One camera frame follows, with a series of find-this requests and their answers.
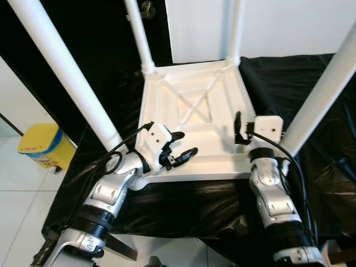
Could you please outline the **white plastic table top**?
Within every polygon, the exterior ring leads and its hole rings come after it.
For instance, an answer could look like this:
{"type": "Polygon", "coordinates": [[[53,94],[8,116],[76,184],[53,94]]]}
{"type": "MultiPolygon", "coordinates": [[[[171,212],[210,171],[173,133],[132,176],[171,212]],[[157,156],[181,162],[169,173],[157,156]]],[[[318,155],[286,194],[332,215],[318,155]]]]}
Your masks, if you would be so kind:
{"type": "Polygon", "coordinates": [[[193,147],[199,152],[180,167],[148,171],[130,183],[130,189],[170,181],[251,180],[246,145],[233,141],[238,110],[241,123],[259,116],[237,66],[224,61],[191,63],[147,74],[139,123],[157,122],[170,132],[185,133],[170,144],[173,157],[193,147]]]}

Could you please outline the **dark robot left leg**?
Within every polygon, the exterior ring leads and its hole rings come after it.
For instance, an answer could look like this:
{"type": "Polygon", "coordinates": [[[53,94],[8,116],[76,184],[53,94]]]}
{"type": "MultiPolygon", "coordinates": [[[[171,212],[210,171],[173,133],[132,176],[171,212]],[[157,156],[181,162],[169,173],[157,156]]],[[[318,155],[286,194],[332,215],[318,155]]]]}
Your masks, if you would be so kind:
{"type": "Polygon", "coordinates": [[[151,256],[149,262],[144,267],[166,267],[157,256],[151,256]]]}

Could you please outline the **black door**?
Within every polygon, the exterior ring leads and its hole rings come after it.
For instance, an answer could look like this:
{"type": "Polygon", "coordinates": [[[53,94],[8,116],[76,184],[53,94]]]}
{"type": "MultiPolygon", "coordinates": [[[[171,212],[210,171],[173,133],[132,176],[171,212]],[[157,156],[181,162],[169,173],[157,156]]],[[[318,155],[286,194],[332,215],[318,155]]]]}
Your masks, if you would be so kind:
{"type": "MultiPolygon", "coordinates": [[[[120,135],[138,126],[144,87],[140,56],[123,0],[40,0],[120,135]]],[[[76,144],[91,136],[7,0],[0,0],[0,57],[76,144]]]]}

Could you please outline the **black plastic table cover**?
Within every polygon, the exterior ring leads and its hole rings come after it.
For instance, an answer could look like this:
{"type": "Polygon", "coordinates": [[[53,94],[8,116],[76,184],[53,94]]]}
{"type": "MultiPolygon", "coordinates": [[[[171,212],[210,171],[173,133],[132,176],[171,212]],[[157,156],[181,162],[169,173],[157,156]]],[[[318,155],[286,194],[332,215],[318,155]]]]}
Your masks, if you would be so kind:
{"type": "MultiPolygon", "coordinates": [[[[331,61],[330,54],[243,58],[239,70],[259,114],[280,115],[290,124],[331,61]]],[[[355,82],[296,156],[308,183],[311,214],[321,243],[356,245],[355,82]]],[[[89,126],[71,132],[78,150],[46,216],[41,234],[56,238],[78,211],[87,183],[96,181],[97,160],[106,152],[89,126]]],[[[263,226],[256,198],[245,180],[177,181],[128,194],[112,231],[156,238],[199,238],[237,264],[265,264],[263,226]]]]}

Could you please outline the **yellow box with blue band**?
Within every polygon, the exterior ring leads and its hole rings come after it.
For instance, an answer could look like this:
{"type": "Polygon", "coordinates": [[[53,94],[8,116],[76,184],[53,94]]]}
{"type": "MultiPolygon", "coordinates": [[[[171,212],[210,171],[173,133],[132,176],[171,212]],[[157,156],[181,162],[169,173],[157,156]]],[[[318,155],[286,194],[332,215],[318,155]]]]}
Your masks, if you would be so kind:
{"type": "Polygon", "coordinates": [[[60,167],[68,170],[76,153],[76,145],[57,124],[41,123],[31,126],[24,133],[16,150],[45,169],[60,167]]]}

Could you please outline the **white plastic table leg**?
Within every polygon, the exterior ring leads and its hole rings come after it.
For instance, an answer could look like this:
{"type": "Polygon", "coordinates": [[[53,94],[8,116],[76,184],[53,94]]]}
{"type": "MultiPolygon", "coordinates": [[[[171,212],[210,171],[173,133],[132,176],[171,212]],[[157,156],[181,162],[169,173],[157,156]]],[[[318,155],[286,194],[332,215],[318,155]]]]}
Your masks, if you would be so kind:
{"type": "Polygon", "coordinates": [[[248,0],[233,0],[230,21],[229,48],[225,61],[229,65],[238,66],[241,61],[240,51],[243,37],[243,25],[248,0]]]}
{"type": "Polygon", "coordinates": [[[40,0],[7,0],[33,43],[68,92],[105,150],[122,147],[122,137],[100,104],[40,0]]]}
{"type": "Polygon", "coordinates": [[[138,3],[136,0],[123,0],[123,2],[127,10],[128,20],[130,21],[132,33],[140,56],[142,73],[153,73],[155,72],[156,67],[150,53],[149,43],[147,41],[138,3]]]}
{"type": "Polygon", "coordinates": [[[297,155],[353,77],[355,70],[356,25],[354,24],[283,135],[280,144],[291,155],[297,155]]]}

